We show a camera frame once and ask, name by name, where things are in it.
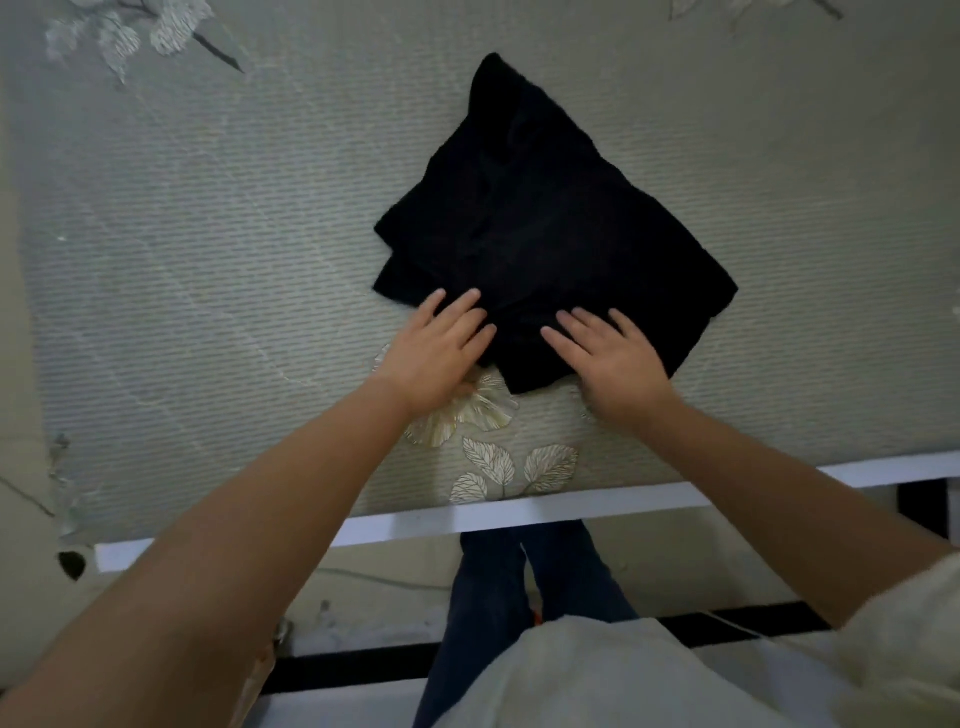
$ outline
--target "jeans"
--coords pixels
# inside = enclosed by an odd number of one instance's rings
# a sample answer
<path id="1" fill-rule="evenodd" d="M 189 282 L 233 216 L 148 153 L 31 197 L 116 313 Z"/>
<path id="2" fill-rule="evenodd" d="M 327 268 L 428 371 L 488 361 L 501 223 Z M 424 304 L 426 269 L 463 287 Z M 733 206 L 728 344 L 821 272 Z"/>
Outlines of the jeans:
<path id="1" fill-rule="evenodd" d="M 566 615 L 608 623 L 639 619 L 582 521 L 464 533 L 460 546 L 464 559 L 453 581 L 444 641 L 414 728 L 431 728 L 491 662 L 534 626 L 523 584 L 527 559 L 543 597 L 544 621 Z"/>

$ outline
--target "folded black shirt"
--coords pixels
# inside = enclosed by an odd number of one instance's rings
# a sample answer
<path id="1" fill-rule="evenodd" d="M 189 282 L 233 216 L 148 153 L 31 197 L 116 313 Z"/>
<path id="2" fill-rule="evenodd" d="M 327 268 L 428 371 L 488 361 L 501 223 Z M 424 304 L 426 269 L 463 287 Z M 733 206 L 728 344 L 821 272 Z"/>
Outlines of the folded black shirt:
<path id="1" fill-rule="evenodd" d="M 467 118 L 375 230 L 393 249 L 381 295 L 419 305 L 437 288 L 448 302 L 483 292 L 497 334 L 481 363 L 514 394 L 570 374 L 540 336 L 560 309 L 618 308 L 673 376 L 736 293 L 673 215 L 496 54 L 473 78 Z"/>

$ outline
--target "grey fabric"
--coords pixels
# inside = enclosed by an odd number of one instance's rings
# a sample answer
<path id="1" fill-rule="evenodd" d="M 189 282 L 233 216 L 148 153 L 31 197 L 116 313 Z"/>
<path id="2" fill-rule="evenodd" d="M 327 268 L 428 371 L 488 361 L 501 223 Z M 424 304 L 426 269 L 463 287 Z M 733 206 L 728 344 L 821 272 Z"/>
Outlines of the grey fabric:
<path id="1" fill-rule="evenodd" d="M 144 48 L 119 87 L 69 4 L 0 8 L 47 432 L 72 447 L 69 536 L 155 534 L 360 382 L 404 320 L 370 285 L 372 231 L 466 111 L 497 50 L 740 285 L 675 381 L 817 464 L 960 446 L 960 101 L 948 0 L 662 3 L 223 0 L 196 43 Z M 401 442 L 356 514 L 443 505 L 475 471 L 579 453 L 572 488 L 676 476 L 583 419 L 564 382 L 496 432 Z"/>

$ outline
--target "hand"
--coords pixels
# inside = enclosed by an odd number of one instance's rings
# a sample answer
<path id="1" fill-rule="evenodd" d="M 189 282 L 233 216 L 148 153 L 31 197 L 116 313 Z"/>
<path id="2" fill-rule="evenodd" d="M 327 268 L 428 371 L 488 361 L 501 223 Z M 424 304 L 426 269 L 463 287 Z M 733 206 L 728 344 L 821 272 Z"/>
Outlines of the hand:
<path id="1" fill-rule="evenodd" d="M 557 314 L 573 341 L 550 327 L 540 332 L 580 375 L 596 415 L 636 432 L 656 417 L 664 404 L 679 402 L 680 397 L 643 332 L 615 308 L 610 315 L 620 331 L 583 308 L 574 308 L 572 316 L 566 311 Z"/>
<path id="2" fill-rule="evenodd" d="M 476 289 L 465 293 L 435 318 L 434 311 L 445 295 L 439 290 L 423 302 L 370 376 L 370 380 L 386 382 L 394 388 L 408 407 L 411 420 L 471 389 L 464 377 L 496 333 L 493 324 L 477 333 L 487 312 L 473 307 L 480 300 L 480 291 Z"/>

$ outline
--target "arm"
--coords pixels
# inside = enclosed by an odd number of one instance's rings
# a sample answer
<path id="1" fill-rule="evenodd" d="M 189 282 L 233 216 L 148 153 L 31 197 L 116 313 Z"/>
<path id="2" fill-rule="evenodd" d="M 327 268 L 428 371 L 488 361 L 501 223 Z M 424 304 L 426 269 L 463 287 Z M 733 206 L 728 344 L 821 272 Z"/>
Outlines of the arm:
<path id="1" fill-rule="evenodd" d="M 872 596 L 953 552 L 950 544 L 799 460 L 684 404 L 646 337 L 581 309 L 543 337 L 581 376 L 597 414 L 688 478 L 834 627 Z"/>
<path id="2" fill-rule="evenodd" d="M 372 472 L 449 400 L 493 338 L 467 293 L 438 291 L 358 390 L 168 528 L 0 703 L 0 723 L 225 726 L 256 652 Z"/>

